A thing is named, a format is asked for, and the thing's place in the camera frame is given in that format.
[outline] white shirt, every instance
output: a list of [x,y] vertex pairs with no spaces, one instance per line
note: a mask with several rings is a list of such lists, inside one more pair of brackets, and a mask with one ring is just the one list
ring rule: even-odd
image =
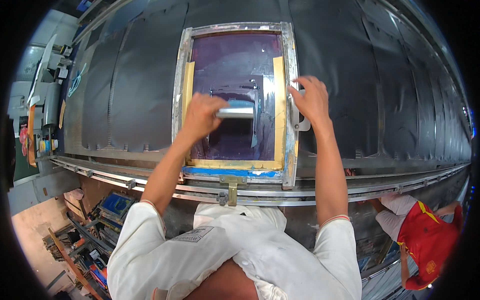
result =
[[360,299],[352,224],[328,222],[309,252],[284,232],[286,223],[277,207],[199,204],[194,229],[166,241],[155,207],[134,204],[108,262],[110,294],[180,300],[232,258],[261,300]]

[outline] hand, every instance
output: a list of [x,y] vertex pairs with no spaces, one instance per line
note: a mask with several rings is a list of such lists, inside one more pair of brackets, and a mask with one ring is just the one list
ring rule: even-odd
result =
[[185,122],[182,125],[184,132],[193,142],[206,137],[207,134],[217,129],[222,119],[215,114],[220,108],[228,107],[227,101],[220,97],[195,93],[187,108]]
[[331,122],[328,116],[328,93],[325,84],[313,76],[300,76],[297,82],[305,88],[302,96],[293,86],[288,86],[299,111],[312,124],[314,130]]
[[410,252],[408,251],[407,247],[405,246],[405,243],[400,245],[400,259],[401,260],[407,260],[408,256],[410,255]]

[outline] man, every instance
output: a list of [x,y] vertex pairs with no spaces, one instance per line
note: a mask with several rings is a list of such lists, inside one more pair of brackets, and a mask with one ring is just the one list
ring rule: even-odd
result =
[[284,233],[277,207],[199,204],[193,230],[165,241],[162,215],[185,156],[215,130],[228,103],[195,93],[185,123],[152,172],[140,203],[129,209],[108,263],[108,288],[119,299],[360,299],[347,183],[328,116],[325,85],[299,77],[288,87],[317,140],[316,207],[320,229],[313,252]]
[[[424,289],[441,273],[462,228],[462,207],[453,203],[433,212],[428,206],[406,194],[393,194],[370,200],[378,212],[375,219],[382,229],[400,245],[402,286]],[[446,223],[440,216],[454,214]],[[407,258],[410,255],[419,274],[410,277]]]

